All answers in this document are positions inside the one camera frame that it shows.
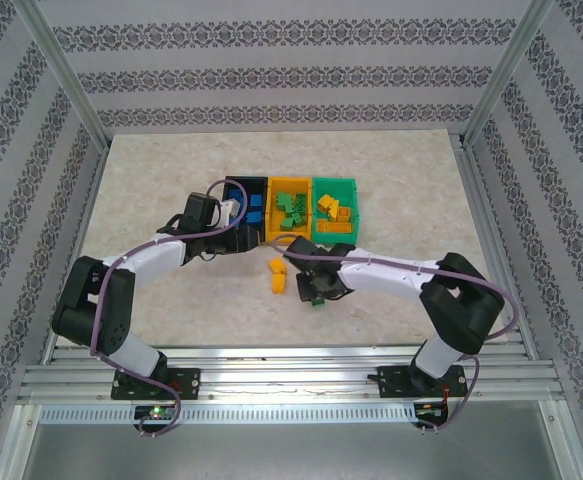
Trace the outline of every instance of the yellow bin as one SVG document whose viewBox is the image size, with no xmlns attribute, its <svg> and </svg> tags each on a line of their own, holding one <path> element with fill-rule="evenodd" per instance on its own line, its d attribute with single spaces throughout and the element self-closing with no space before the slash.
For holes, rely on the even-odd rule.
<svg viewBox="0 0 583 480">
<path fill-rule="evenodd" d="M 278 210 L 275 206 L 275 198 L 278 192 L 289 193 L 295 195 L 297 193 L 304 193 L 307 196 L 307 223 L 301 227 L 294 227 L 293 230 L 283 231 L 280 229 L 282 220 L 286 218 L 283 211 Z M 264 214 L 266 241 L 273 242 L 275 237 L 283 233 L 296 233 L 302 235 L 307 240 L 311 240 L 311 226 L 313 225 L 313 182 L 310 178 L 300 177 L 269 177 L 269 185 L 267 186 L 267 209 Z M 288 244 L 293 239 L 285 238 L 280 243 Z"/>
</svg>

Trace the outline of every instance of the blue block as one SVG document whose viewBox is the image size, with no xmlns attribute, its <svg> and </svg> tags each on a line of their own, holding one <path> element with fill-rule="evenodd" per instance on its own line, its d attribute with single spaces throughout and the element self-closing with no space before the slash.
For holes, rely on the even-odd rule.
<svg viewBox="0 0 583 480">
<path fill-rule="evenodd" d="M 242 203 L 242 192 L 240 190 L 238 190 L 237 188 L 229 190 L 228 197 Z"/>
<path fill-rule="evenodd" d="M 261 223 L 262 222 L 262 212 L 249 212 L 247 213 L 247 223 Z"/>
<path fill-rule="evenodd" d="M 262 195 L 251 195 L 251 200 L 249 201 L 250 207 L 261 207 L 262 206 Z"/>
</svg>

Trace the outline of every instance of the aluminum frame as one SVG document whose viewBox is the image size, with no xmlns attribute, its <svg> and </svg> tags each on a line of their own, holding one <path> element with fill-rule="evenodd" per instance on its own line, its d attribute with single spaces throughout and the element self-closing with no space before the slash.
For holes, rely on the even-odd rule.
<svg viewBox="0 0 583 480">
<path fill-rule="evenodd" d="M 517 296 L 510 269 L 503 261 L 506 257 L 475 159 L 470 151 L 465 151 L 458 136 L 450 139 L 489 272 L 494 281 Z M 89 199 L 89 213 L 79 235 L 76 256 L 86 236 L 105 163 L 101 162 L 98 186 Z M 505 310 L 505 316 L 508 315 L 510 311 Z M 0 455 L 0 479 L 22 478 L 45 408 L 73 405 L 98 412 L 111 405 L 133 404 L 110 400 L 113 371 L 89 357 L 88 349 L 56 347 L 56 340 L 57 336 L 50 334 L 42 364 L 26 369 Z M 377 386 L 368 382 L 366 375 L 374 373 L 379 365 L 408 364 L 418 348 L 400 345 L 160 350 L 171 366 L 202 369 L 201 397 L 195 405 L 221 415 L 236 405 L 247 408 L 296 405 L 307 411 L 325 405 L 352 408 L 363 405 L 370 411 L 379 411 L 386 406 L 386 400 L 380 399 Z M 502 339 L 487 343 L 479 358 L 482 369 L 471 402 L 538 402 L 561 475 L 569 480 L 583 479 L 583 448 L 557 371 L 552 361 L 538 360 L 526 319 L 521 318 L 519 328 Z M 463 365 L 471 381 L 473 366 L 471 362 Z M 411 400 L 395 403 L 406 405 Z M 191 403 L 183 402 L 185 409 Z"/>
</svg>

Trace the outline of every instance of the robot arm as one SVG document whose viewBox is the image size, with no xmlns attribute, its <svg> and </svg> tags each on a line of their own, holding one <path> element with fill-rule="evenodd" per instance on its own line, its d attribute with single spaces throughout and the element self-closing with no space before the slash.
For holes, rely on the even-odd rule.
<svg viewBox="0 0 583 480">
<path fill-rule="evenodd" d="M 258 232 L 246 224 L 186 243 L 158 243 L 166 237 L 227 227 L 239 208 L 236 200 L 219 202 L 211 196 L 193 193 L 187 200 L 184 213 L 175 215 L 152 237 L 154 246 L 125 259 L 114 270 L 104 299 L 98 352 L 127 370 L 165 383 L 168 372 L 164 354 L 130 331 L 135 291 L 196 256 L 246 252 L 256 247 L 259 244 Z M 121 256 L 101 260 L 83 256 L 75 262 L 53 316 L 55 333 L 79 345 L 89 346 L 96 309 L 93 297 L 99 294 L 109 267 Z"/>
<path fill-rule="evenodd" d="M 328 262 L 286 256 L 300 270 L 296 278 L 302 301 L 338 300 L 355 290 L 371 290 L 422 302 L 436 334 L 416 353 L 409 378 L 404 380 L 407 384 L 402 386 L 405 391 L 415 387 L 423 396 L 439 386 L 455 362 L 480 351 L 504 307 L 502 296 L 488 288 L 419 271 L 446 270 L 484 279 L 468 260 L 455 253 L 448 253 L 441 261 L 410 261 L 374 255 L 347 244 L 337 244 L 327 251 L 303 237 L 296 238 L 287 252 L 345 258 Z M 356 261 L 347 262 L 346 258 Z M 368 258 L 369 262 L 360 263 L 360 258 Z M 379 263 L 383 260 L 406 263 L 416 269 L 400 270 Z"/>
</svg>

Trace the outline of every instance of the gray floor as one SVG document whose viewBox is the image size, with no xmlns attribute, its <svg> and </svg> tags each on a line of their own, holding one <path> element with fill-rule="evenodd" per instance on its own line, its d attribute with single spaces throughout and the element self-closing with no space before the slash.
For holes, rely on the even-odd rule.
<svg viewBox="0 0 583 480">
<path fill-rule="evenodd" d="M 156 439 L 45 425 L 29 462 L 28 480 L 559 478 L 533 402 L 474 402 L 437 436 L 410 424 L 192 425 Z"/>
</svg>

